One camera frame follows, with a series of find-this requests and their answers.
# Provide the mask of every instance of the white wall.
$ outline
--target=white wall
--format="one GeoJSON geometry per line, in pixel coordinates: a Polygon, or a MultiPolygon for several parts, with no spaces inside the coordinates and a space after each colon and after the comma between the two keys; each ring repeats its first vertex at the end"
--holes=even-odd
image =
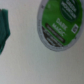
{"type": "Polygon", "coordinates": [[[37,33],[41,0],[0,0],[11,36],[0,56],[0,84],[84,84],[84,32],[63,52],[47,49],[37,33]]]}

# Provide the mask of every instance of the white surface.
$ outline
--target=white surface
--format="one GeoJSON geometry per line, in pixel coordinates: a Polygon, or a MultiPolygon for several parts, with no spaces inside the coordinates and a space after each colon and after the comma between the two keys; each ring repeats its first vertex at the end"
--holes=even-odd
{"type": "Polygon", "coordinates": [[[0,84],[84,84],[84,32],[63,52],[47,49],[37,33],[41,0],[0,0],[11,36],[0,56],[0,84]]]}

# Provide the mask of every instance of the green circular sticker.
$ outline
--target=green circular sticker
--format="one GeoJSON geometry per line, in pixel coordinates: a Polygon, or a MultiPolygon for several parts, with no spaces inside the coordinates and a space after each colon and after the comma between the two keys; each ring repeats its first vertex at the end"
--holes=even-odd
{"type": "Polygon", "coordinates": [[[38,14],[38,33],[52,50],[73,45],[81,31],[83,9],[80,0],[43,0],[38,14]]]}

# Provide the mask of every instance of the round label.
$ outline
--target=round label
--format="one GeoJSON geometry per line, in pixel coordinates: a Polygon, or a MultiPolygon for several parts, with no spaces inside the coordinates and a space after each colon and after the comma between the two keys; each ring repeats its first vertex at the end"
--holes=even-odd
{"type": "Polygon", "coordinates": [[[46,47],[65,50],[82,31],[83,9],[80,0],[43,0],[38,13],[38,33],[46,47]]]}
{"type": "Polygon", "coordinates": [[[73,22],[77,19],[79,7],[76,0],[61,0],[60,6],[62,15],[66,20],[73,22]]]}

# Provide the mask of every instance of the dark green object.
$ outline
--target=dark green object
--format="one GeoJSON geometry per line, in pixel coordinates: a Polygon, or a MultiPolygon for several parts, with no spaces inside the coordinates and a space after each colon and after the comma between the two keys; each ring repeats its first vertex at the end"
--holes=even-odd
{"type": "Polygon", "coordinates": [[[9,36],[8,10],[2,9],[0,10],[0,54],[9,36]]]}

